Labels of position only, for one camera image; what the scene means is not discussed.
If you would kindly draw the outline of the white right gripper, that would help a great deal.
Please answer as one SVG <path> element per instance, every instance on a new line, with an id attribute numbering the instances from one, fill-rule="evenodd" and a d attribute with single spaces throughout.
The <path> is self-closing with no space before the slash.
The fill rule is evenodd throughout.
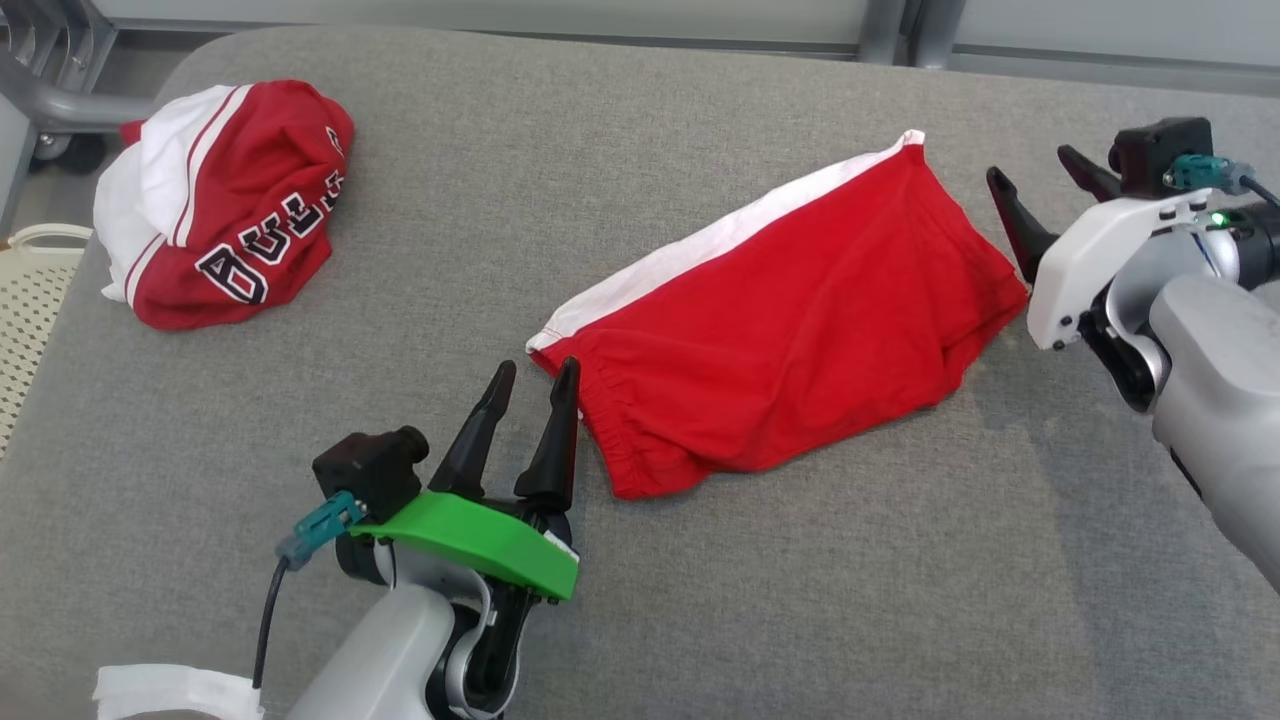
<path id="1" fill-rule="evenodd" d="M 986 183 L 1010 241 L 1021 278 L 1032 284 L 1027 329 L 1041 350 L 1078 338 L 1075 320 L 1094 296 L 1156 232 L 1192 224 L 1211 192 L 1194 190 L 1170 199 L 1119 199 L 1121 181 L 1071 145 L 1057 147 L 1057 159 L 1075 186 L 1097 202 L 1059 237 L 1023 205 L 1016 186 L 997 167 Z"/>

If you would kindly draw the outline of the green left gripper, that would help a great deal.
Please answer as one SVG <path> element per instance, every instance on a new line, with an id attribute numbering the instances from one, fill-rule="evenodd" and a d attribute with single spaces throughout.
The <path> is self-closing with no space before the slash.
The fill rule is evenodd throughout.
<path id="1" fill-rule="evenodd" d="M 579 560 L 561 539 L 475 503 L 484 498 L 483 474 L 497 424 L 508 406 L 517 369 L 502 361 L 436 468 L 428 489 L 381 524 L 369 519 L 352 536 L 389 539 L 445 559 L 544 598 L 568 601 L 579 579 Z M 515 495 L 539 512 L 567 512 L 573 502 L 579 442 L 580 364 L 567 357 L 550 388 L 550 415 Z"/>

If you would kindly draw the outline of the red shorts white stripe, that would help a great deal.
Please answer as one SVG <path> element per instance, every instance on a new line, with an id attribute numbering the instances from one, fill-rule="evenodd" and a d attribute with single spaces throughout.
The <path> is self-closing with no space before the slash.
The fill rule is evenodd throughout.
<path id="1" fill-rule="evenodd" d="M 525 350 L 579 363 L 614 495 L 655 498 L 942 402 L 1027 300 L 909 129 L 617 270 Z"/>

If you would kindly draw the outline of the red basketball jersey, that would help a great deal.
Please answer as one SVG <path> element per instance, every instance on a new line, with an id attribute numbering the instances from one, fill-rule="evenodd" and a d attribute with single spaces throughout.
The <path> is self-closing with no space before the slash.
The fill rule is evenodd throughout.
<path id="1" fill-rule="evenodd" d="M 102 296 L 159 331 L 291 302 L 332 255 L 355 124 L 301 79 L 215 85 L 120 128 L 99 177 Z"/>

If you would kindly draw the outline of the cream perforated laundry basket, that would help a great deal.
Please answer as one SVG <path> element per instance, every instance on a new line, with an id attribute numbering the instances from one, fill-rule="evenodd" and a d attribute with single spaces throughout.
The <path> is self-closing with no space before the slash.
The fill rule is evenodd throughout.
<path id="1" fill-rule="evenodd" d="M 91 236 L 88 227 L 44 223 L 0 241 L 0 459 Z"/>

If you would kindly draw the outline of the grey partition post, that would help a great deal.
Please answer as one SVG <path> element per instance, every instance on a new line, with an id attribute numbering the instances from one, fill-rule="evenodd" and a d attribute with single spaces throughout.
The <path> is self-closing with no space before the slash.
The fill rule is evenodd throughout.
<path id="1" fill-rule="evenodd" d="M 865 0 L 858 40 L 858 60 L 893 65 L 908 0 Z"/>
<path id="2" fill-rule="evenodd" d="M 920 0 L 911 33 L 909 56 L 915 68 L 945 70 L 961 24 L 966 0 Z"/>

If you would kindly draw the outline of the grey metal cart frame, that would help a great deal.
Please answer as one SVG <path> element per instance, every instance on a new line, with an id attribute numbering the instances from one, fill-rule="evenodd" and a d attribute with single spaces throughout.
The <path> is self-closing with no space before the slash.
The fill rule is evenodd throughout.
<path id="1" fill-rule="evenodd" d="M 0 96 L 35 135 L 31 164 L 97 170 L 106 138 L 145 118 L 150 101 L 93 88 L 119 35 L 92 0 L 0 0 Z"/>

